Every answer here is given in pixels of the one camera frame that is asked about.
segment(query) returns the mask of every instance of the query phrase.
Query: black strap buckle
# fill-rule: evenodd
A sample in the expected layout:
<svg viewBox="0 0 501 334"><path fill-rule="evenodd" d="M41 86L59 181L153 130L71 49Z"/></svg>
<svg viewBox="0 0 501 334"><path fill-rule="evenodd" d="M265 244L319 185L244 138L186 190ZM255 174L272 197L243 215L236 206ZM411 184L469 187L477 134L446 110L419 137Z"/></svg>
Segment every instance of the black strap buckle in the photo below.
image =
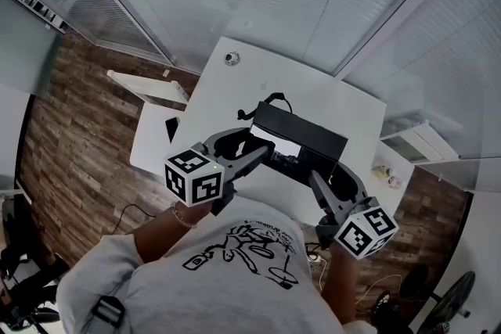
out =
<svg viewBox="0 0 501 334"><path fill-rule="evenodd" d="M92 308L92 313L118 328L124 318L125 308L114 296L101 296L99 302Z"/></svg>

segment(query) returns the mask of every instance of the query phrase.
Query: black phone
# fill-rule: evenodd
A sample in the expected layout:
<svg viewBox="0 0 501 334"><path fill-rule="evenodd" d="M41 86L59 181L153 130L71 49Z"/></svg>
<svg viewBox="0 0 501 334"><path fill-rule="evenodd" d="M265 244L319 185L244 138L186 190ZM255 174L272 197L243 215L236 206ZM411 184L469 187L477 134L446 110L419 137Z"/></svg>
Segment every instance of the black phone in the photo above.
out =
<svg viewBox="0 0 501 334"><path fill-rule="evenodd" d="M177 131L178 126L179 126L179 119L177 117L173 117L169 120L166 120L165 126L167 127L167 133L169 135L169 140L172 142L172 139L174 138L174 134Z"/></svg>

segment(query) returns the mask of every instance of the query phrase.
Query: white t-shirt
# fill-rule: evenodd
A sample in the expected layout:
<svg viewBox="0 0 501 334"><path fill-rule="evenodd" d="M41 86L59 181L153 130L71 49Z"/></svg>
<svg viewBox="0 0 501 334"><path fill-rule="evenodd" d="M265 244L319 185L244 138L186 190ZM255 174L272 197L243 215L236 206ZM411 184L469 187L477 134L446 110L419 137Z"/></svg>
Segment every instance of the white t-shirt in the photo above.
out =
<svg viewBox="0 0 501 334"><path fill-rule="evenodd" d="M291 219L237 196L153 263L142 262L133 235L103 237L59 285L66 333L81 332L99 298L123 283L122 332L376 333L363 321L341 326Z"/></svg>

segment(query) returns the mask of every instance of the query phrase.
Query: white table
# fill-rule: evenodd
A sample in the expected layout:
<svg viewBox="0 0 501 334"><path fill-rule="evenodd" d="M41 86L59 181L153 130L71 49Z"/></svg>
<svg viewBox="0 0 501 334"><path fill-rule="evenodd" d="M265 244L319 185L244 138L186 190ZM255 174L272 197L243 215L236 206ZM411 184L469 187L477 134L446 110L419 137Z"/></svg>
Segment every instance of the white table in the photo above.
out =
<svg viewBox="0 0 501 334"><path fill-rule="evenodd" d="M183 114L181 110L145 102L135 131L131 165L165 176L164 157L171 146L165 121Z"/></svg>
<svg viewBox="0 0 501 334"><path fill-rule="evenodd" d="M228 52L240 54L236 66L224 63ZM228 38L221 38L207 62L171 149L191 146L226 129L249 127L250 121L236 119L237 110L249 113L272 92L283 92L298 116L348 138L341 162L363 182L370 179L384 103L304 64ZM285 102L273 105L288 110ZM304 223L318 224L323 216L309 187L266 166L237 180L235 186L241 196Z"/></svg>
<svg viewBox="0 0 501 334"><path fill-rule="evenodd" d="M399 189L391 189L384 180L374 177L372 174L366 181L364 181L367 192L371 196L376 196L380 203L384 204L387 212L393 215L395 214L395 211L404 196L404 192L407 189L410 178L413 175L414 165L381 141L376 147L376 154L373 159L373 166L374 165L389 166L390 168L396 170L396 175L399 178L405 181L405 184L403 184Z"/></svg>

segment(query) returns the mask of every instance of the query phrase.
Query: white cube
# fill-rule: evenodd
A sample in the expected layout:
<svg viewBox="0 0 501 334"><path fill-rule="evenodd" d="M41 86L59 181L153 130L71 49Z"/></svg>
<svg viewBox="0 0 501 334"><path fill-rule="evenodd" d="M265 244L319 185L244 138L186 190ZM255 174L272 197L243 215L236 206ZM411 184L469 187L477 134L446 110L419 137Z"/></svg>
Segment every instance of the white cube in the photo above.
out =
<svg viewBox="0 0 501 334"><path fill-rule="evenodd" d="M225 168L193 149L167 155L165 185L187 207L222 196Z"/></svg>
<svg viewBox="0 0 501 334"><path fill-rule="evenodd" d="M334 238L362 259L380 250L397 231L395 219L378 206L350 215Z"/></svg>

